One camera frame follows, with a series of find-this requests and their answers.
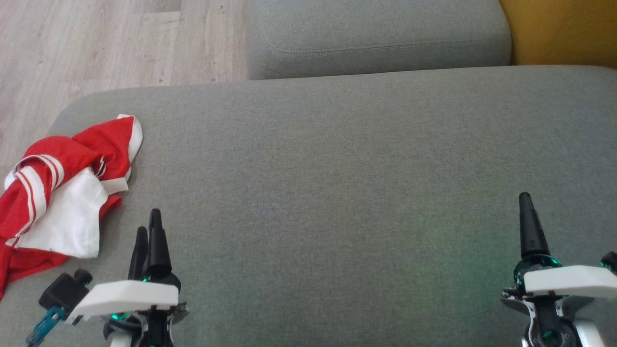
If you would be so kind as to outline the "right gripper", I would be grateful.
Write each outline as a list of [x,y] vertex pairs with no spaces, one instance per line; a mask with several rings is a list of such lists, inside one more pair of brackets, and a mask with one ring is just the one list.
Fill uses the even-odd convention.
[[616,253],[600,265],[561,266],[553,257],[533,200],[519,194],[521,260],[514,280],[501,294],[507,307],[529,317],[523,347],[605,347],[596,324],[578,319],[577,312],[593,300],[617,296]]

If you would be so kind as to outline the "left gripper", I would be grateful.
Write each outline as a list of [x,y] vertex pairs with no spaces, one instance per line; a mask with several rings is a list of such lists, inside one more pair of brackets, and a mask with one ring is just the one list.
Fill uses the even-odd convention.
[[147,229],[137,229],[128,280],[94,286],[67,321],[76,325],[80,320],[103,319],[108,347],[173,347],[172,326],[188,310],[179,299],[181,282],[171,272],[167,233],[161,211],[155,208]]

